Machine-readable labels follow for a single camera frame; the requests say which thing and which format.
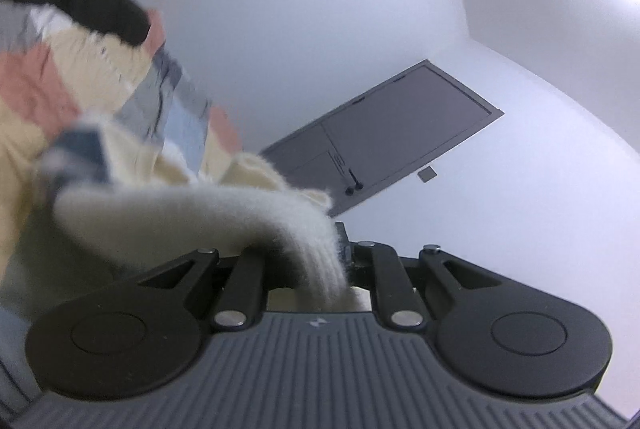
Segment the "patchwork checkered bed sheet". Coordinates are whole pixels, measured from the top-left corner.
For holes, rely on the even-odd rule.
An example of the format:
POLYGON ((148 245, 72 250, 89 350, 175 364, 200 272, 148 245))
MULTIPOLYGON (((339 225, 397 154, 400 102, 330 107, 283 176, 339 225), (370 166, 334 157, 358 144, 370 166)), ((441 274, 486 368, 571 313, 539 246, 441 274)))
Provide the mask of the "patchwork checkered bed sheet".
POLYGON ((49 5, 1 4, 1 415, 38 395, 30 324, 122 272, 77 247, 46 207, 73 180, 214 181, 241 148, 224 112, 165 48, 157 12, 139 46, 49 5))

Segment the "small grey wall switch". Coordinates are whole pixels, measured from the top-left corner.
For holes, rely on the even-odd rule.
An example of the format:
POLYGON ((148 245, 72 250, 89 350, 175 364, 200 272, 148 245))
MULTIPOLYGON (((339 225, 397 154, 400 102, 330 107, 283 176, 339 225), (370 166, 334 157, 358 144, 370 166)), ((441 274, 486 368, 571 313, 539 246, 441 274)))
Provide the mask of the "small grey wall switch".
POLYGON ((436 178, 437 173, 432 167, 426 167, 418 172, 418 177, 423 183, 431 181, 432 178, 436 178))

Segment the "grey bedroom door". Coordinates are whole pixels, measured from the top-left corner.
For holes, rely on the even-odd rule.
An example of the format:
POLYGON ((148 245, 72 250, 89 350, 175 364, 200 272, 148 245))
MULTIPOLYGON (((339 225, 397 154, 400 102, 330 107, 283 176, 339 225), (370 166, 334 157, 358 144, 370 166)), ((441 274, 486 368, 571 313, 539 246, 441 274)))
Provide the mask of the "grey bedroom door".
POLYGON ((502 115, 424 60, 271 144, 262 157, 291 185, 328 192, 336 217, 502 115))

